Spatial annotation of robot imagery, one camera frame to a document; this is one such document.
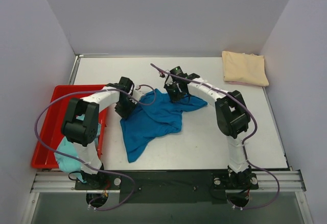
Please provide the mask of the blue t shirt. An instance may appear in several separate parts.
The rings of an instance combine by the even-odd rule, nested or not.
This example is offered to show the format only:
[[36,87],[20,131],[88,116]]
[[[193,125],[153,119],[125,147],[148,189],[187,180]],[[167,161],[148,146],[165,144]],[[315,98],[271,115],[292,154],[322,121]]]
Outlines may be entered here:
[[135,162],[149,142],[158,137],[179,133],[182,130],[182,113],[199,110],[208,103],[198,97],[183,97],[173,103],[167,93],[160,90],[148,92],[141,98],[142,103],[154,101],[152,105],[138,105],[120,125],[129,163]]

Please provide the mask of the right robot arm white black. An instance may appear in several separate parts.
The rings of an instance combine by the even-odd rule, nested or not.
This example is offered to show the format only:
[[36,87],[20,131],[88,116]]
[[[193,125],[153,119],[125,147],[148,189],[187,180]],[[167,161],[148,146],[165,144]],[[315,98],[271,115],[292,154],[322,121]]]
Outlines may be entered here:
[[178,102],[187,96],[195,96],[215,108],[218,128],[227,136],[228,182],[234,188],[249,185],[251,166],[247,162],[244,144],[239,134],[248,130],[251,118],[244,109],[246,105],[241,93],[221,90],[195,73],[190,75],[184,73],[179,66],[168,73],[164,88],[172,102]]

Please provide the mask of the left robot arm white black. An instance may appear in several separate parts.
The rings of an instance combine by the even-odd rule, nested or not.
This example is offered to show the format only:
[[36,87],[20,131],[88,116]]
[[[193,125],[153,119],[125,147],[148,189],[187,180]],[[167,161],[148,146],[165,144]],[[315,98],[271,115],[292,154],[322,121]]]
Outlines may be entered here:
[[104,186],[105,176],[95,146],[98,133],[99,113],[115,104],[115,112],[123,119],[128,118],[136,108],[129,97],[133,94],[134,83],[121,77],[118,83],[110,83],[99,92],[83,98],[71,98],[61,127],[62,134],[73,144],[81,164],[82,179],[93,189]]

